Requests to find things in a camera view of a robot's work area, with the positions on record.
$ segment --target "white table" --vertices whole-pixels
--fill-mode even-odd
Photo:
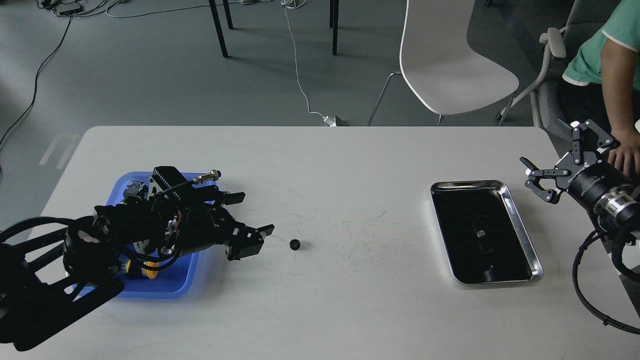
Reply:
[[[0,359],[636,358],[639,338],[602,326],[574,294],[585,212],[526,189],[520,156],[557,160],[532,127],[93,128],[44,215],[89,215],[122,174],[173,165],[221,170],[222,189],[247,194],[228,207],[236,219],[276,228],[258,256],[203,252],[177,300],[115,299],[29,352],[1,346]],[[472,289],[452,278],[429,187],[477,179],[509,186],[540,282]],[[582,264],[586,296],[637,327],[602,247]],[[44,271],[63,275],[60,265]]]

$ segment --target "black chair leg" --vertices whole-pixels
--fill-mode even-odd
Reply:
[[[222,0],[222,6],[225,8],[225,16],[227,17],[227,26],[229,30],[234,29],[234,23],[231,21],[231,12],[229,11],[229,0]]]
[[[340,0],[333,2],[333,54],[338,54],[338,13],[340,12]]]
[[[220,26],[220,17],[218,17],[218,9],[216,8],[216,1],[209,0],[209,8],[211,8],[211,15],[213,16],[213,24],[216,26],[216,34],[218,34],[218,41],[220,42],[220,51],[222,51],[222,57],[228,58],[227,45],[225,44],[225,37],[222,35],[222,27]]]
[[[329,28],[333,29],[333,0],[329,0]]]

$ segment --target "power adapter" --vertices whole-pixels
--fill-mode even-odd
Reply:
[[[329,126],[347,126],[347,122],[340,119],[338,115],[332,116],[332,117],[325,116],[323,117],[323,120],[324,120],[324,123]]]
[[[60,4],[56,6],[56,13],[61,16],[73,15],[82,11],[82,5],[78,3]]]

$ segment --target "green shirt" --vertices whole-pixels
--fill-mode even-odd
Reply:
[[[607,39],[638,52],[640,49],[640,0],[620,2],[602,29],[580,46],[578,54],[564,71],[563,79],[580,86],[588,83],[602,84],[600,50]],[[640,91],[640,56],[636,64],[634,90]]]

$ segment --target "stainless steel tray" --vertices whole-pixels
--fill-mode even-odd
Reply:
[[[431,186],[454,278],[465,285],[538,281],[542,266],[509,188],[498,180]]]

